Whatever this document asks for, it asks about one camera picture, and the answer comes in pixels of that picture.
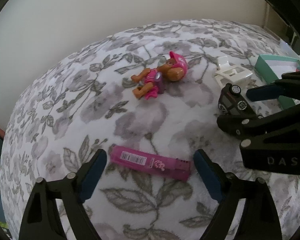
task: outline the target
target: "pink object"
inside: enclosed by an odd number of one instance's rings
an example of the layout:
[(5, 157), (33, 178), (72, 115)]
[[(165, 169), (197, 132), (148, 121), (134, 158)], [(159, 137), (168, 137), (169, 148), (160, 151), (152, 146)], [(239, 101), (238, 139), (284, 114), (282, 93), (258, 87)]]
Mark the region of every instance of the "pink object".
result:
[(148, 75), (143, 79), (143, 82), (145, 84), (152, 82), (154, 84), (154, 87), (146, 93), (145, 98), (148, 100), (149, 98), (157, 98), (158, 97), (158, 92), (159, 88), (155, 85), (155, 76), (157, 74), (157, 69), (154, 68), (152, 69)]
[(163, 78), (162, 78), (162, 73), (158, 72), (155, 75), (155, 85), (158, 87), (158, 93), (163, 94), (164, 93), (164, 83), (163, 83)]
[(147, 84), (149, 82), (152, 82), (154, 83), (154, 80), (155, 80), (155, 75), (157, 74), (157, 69), (154, 68), (154, 69), (151, 69), (149, 74), (145, 76), (145, 78), (143, 79), (144, 83)]
[(146, 93), (145, 95), (146, 100), (148, 100), (149, 98), (157, 98), (158, 92), (159, 92), (159, 88), (156, 85), (154, 85), (154, 87), (151, 88), (151, 90), (149, 90), (148, 93)]
[(191, 174), (190, 161), (140, 152), (122, 146), (113, 147), (110, 160), (136, 171), (143, 171), (165, 178), (187, 181)]
[(173, 51), (170, 51), (169, 54), (170, 54), (170, 58), (174, 58), (177, 62), (172, 66), (172, 68), (181, 67), (183, 69), (183, 71), (185, 72), (185, 74), (183, 75), (183, 77), (184, 77), (188, 71), (188, 64), (187, 64), (185, 58), (177, 53), (174, 53)]

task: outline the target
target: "white plastic toy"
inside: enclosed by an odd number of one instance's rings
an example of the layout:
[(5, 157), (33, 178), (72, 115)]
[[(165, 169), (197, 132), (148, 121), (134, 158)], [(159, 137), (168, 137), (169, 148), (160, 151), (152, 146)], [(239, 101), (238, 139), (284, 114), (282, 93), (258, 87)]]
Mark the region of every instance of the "white plastic toy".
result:
[(228, 56), (218, 57), (217, 63), (217, 71), (213, 76), (221, 88), (227, 83), (237, 85), (242, 89), (249, 84), (252, 72), (247, 68), (240, 65), (230, 66)]

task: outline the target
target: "toy dog leg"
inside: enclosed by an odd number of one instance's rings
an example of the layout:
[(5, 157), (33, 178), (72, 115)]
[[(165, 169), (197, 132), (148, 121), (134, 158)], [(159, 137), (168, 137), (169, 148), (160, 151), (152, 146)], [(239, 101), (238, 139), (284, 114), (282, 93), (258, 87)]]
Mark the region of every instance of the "toy dog leg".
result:
[(145, 84), (140, 90), (138, 88), (135, 88), (134, 90), (132, 90), (132, 92), (137, 99), (140, 99), (146, 93), (148, 93), (153, 87), (154, 87), (153, 83), (149, 82)]

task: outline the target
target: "blue gripper pad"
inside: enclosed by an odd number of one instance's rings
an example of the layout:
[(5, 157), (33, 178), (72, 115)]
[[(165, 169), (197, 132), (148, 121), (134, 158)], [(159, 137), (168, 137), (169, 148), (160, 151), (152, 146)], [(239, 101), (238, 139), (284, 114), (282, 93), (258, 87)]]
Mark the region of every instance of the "blue gripper pad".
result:
[(194, 153), (193, 160), (194, 166), (203, 180), (210, 197), (220, 203), (225, 198), (222, 192), (227, 181), (224, 171), (218, 164), (213, 163), (202, 149)]
[(87, 175), (81, 183), (79, 199), (84, 203), (87, 199), (91, 198), (94, 189), (103, 173), (107, 163), (107, 154), (104, 150), (99, 153), (98, 158), (90, 167)]
[(262, 100), (277, 99), (279, 96), (282, 96), (284, 94), (284, 88), (276, 84), (269, 84), (248, 89), (246, 96), (250, 101), (256, 102)]

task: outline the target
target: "toy car window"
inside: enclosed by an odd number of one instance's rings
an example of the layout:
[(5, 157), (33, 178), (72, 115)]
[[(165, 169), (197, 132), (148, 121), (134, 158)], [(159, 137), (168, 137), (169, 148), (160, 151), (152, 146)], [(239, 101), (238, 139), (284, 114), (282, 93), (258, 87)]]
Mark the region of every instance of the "toy car window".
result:
[(225, 104), (226, 107), (232, 106), (232, 103), (225, 96), (222, 98), (222, 102)]
[(230, 109), (230, 113), (233, 114), (233, 115), (238, 115), (239, 114), (239, 112), (236, 108)]

